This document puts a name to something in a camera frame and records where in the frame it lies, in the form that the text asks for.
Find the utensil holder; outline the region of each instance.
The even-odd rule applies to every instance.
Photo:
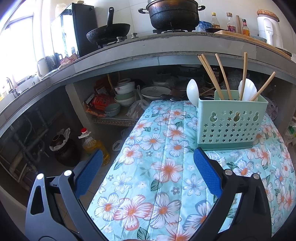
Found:
[[[239,92],[231,90],[234,100],[228,100],[227,90],[221,90],[226,100],[215,91],[214,100],[198,102],[197,147],[204,150],[251,148],[260,129],[268,101],[261,95],[258,101],[238,101]]]

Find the kettle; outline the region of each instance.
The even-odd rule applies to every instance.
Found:
[[[41,58],[38,60],[37,72],[40,80],[49,72],[45,58]]]

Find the pan handle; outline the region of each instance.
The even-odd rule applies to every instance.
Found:
[[[197,10],[198,10],[198,11],[205,10],[205,6],[204,6],[204,5],[198,6],[198,7],[197,7]]]
[[[107,26],[113,24],[114,8],[110,7],[108,11]]]
[[[145,8],[140,8],[140,9],[138,10],[138,12],[139,12],[139,13],[142,13],[142,14],[149,13],[149,12],[144,12],[143,10],[148,11],[148,10],[145,9]]]

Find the window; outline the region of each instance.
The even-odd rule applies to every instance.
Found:
[[[33,9],[35,0],[26,0],[10,18],[0,34],[0,89],[6,77],[19,82],[36,72],[33,45]]]

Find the glass bottle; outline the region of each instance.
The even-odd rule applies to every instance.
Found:
[[[220,28],[220,23],[218,22],[215,12],[212,13],[212,25],[213,28]]]
[[[250,30],[247,26],[247,21],[245,19],[243,19],[242,23],[243,23],[242,34],[250,37]]]
[[[234,21],[232,19],[232,13],[230,13],[230,12],[227,13],[227,19],[228,19],[228,21],[227,21],[228,31],[236,33],[237,29],[236,29]]]
[[[82,135],[79,136],[79,139],[82,139],[82,147],[84,150],[86,150],[86,152],[88,154],[93,153],[93,151],[98,148],[103,152],[103,164],[102,166],[106,165],[109,163],[110,161],[110,155],[108,153],[108,151],[106,150],[103,142],[101,142],[100,140],[96,140],[93,138],[93,136],[91,135],[91,131],[88,132],[88,130],[86,128],[82,128],[81,129],[81,133]]]

